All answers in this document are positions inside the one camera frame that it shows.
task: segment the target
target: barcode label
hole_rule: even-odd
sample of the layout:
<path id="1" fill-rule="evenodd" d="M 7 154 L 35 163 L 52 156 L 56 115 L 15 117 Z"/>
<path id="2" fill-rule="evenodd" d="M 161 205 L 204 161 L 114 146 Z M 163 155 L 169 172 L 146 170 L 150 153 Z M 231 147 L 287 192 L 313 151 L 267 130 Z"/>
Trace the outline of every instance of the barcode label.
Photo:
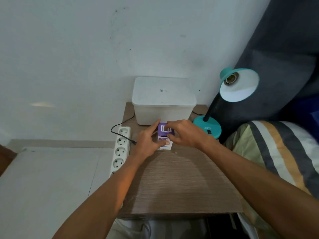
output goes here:
<path id="1" fill-rule="evenodd" d="M 165 127 L 165 126 L 162 126 L 162 125 L 161 125 L 161 127 L 160 127 L 160 131 L 161 131 L 161 132 L 171 132 L 171 131 L 172 131 L 171 128 L 168 128 L 167 130 L 165 130 L 164 127 Z"/>

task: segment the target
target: white plastic container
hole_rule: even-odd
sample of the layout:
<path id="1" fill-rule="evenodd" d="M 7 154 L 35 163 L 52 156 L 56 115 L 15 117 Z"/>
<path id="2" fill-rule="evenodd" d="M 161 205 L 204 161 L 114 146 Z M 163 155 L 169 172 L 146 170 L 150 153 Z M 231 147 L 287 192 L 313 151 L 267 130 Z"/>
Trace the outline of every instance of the white plastic container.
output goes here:
<path id="1" fill-rule="evenodd" d="M 139 125 L 188 119 L 196 97 L 188 79 L 140 76 L 135 79 L 132 103 Z"/>

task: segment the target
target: black cable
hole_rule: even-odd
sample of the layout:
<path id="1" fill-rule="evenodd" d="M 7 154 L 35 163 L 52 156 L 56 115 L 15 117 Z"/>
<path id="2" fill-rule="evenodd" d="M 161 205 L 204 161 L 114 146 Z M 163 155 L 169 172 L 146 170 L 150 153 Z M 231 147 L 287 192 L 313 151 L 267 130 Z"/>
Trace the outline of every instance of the black cable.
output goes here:
<path id="1" fill-rule="evenodd" d="M 119 133 L 117 133 L 117 132 L 113 132 L 113 131 L 112 131 L 112 129 L 113 129 L 114 127 L 116 127 L 116 126 L 118 126 L 118 125 L 121 125 L 121 124 L 123 124 L 123 123 L 125 123 L 125 122 L 131 120 L 134 116 L 135 116 L 135 112 L 134 112 L 134 115 L 133 115 L 130 119 L 127 119 L 126 121 L 121 122 L 120 124 L 114 125 L 114 126 L 111 128 L 111 132 L 114 133 L 114 134 L 117 134 L 117 135 L 120 135 L 120 136 L 126 138 L 126 139 L 129 140 L 131 143 L 133 143 L 134 145 L 136 145 L 136 141 L 131 140 L 131 139 L 127 138 L 126 136 L 123 136 L 122 134 L 119 134 Z"/>
<path id="2" fill-rule="evenodd" d="M 198 116 L 203 116 L 204 114 L 198 114 L 196 112 L 193 112 L 194 114 L 198 115 Z"/>

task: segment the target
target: person's right arm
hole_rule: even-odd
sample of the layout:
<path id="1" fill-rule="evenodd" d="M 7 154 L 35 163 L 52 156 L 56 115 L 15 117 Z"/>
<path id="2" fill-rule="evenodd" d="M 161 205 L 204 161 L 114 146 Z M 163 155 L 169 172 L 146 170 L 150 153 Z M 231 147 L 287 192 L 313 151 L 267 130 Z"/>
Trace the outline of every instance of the person's right arm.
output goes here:
<path id="1" fill-rule="evenodd" d="M 167 122 L 172 142 L 205 153 L 253 209 L 285 238 L 319 238 L 319 201 L 221 145 L 189 120 Z"/>

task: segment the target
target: white power strip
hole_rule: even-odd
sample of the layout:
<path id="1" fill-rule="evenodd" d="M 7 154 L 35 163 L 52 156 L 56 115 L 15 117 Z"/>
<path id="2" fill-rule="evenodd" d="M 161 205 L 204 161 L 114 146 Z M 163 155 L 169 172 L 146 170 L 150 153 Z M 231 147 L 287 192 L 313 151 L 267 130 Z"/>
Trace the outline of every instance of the white power strip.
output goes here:
<path id="1" fill-rule="evenodd" d="M 117 133 L 126 136 L 129 139 L 131 138 L 131 128 L 129 126 L 120 126 Z M 130 153 L 130 144 L 131 142 L 129 140 L 120 135 L 117 135 L 115 140 L 110 177 L 114 173 L 116 173 L 116 171 L 125 163 L 126 158 Z"/>

